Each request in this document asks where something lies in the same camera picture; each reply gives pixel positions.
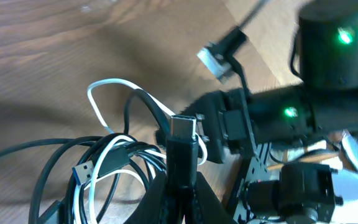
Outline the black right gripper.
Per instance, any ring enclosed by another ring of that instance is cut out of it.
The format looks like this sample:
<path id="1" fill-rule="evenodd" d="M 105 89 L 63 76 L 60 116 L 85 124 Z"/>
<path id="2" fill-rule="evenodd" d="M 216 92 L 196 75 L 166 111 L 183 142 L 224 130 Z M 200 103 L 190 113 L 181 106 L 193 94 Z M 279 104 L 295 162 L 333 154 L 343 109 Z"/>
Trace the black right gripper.
<path id="1" fill-rule="evenodd" d="M 242 88 L 213 91 L 187 106 L 182 115 L 202 116 L 207 160 L 222 164 L 225 151 L 250 154 L 266 143 L 300 146 L 314 132 L 310 98 L 301 86 L 288 86 L 255 94 Z"/>

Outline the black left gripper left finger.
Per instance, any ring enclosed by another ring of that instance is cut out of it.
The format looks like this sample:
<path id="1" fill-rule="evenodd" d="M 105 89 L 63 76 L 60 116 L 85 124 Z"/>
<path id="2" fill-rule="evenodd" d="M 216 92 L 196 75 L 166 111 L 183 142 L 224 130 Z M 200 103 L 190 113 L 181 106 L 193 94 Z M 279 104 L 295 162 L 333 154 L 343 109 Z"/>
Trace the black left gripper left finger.
<path id="1" fill-rule="evenodd" d="M 166 179 L 154 179 L 131 215 L 133 224 L 166 224 L 169 221 L 165 197 Z"/>

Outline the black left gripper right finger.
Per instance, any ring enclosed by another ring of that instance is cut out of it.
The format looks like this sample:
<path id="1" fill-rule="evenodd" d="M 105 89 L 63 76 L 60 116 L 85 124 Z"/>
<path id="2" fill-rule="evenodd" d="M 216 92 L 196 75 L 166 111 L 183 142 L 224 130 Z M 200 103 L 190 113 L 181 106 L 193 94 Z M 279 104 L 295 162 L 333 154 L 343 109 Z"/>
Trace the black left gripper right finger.
<path id="1" fill-rule="evenodd" d="M 200 172 L 196 174 L 194 197 L 191 201 L 191 223 L 236 224 Z"/>

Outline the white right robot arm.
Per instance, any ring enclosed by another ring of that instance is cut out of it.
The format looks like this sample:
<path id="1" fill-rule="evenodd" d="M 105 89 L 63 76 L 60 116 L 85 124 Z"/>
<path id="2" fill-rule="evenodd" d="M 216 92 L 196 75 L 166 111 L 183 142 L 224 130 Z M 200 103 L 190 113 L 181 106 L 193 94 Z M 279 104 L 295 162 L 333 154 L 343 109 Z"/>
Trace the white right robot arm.
<path id="1" fill-rule="evenodd" d="M 298 13 L 291 53 L 301 84 L 258 94 L 215 91 L 186 114 L 202 114 L 210 160 L 225 147 L 238 154 L 257 146 L 300 147 L 332 131 L 358 129 L 358 1 L 311 1 Z M 240 195 L 258 218 L 287 223 L 358 223 L 358 172 L 293 161 L 277 180 L 248 181 Z"/>

